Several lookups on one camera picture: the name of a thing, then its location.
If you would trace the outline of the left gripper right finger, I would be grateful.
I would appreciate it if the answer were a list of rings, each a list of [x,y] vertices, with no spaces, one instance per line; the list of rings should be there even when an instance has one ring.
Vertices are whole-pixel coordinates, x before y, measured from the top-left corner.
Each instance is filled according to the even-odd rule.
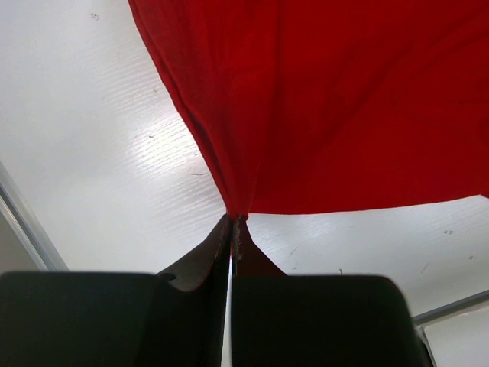
[[[404,296],[376,275],[288,275],[233,229],[235,366],[427,366]]]

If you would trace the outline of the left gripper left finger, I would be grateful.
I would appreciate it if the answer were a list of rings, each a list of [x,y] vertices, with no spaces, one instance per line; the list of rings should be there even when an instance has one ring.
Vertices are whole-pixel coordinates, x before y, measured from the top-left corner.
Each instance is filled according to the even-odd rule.
[[[3,366],[218,366],[232,221],[157,274],[1,277]]]

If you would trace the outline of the red t shirt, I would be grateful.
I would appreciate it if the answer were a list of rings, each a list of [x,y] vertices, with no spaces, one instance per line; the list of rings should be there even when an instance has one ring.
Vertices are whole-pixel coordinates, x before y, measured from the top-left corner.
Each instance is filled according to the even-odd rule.
[[[231,216],[488,194],[486,1],[132,1]]]

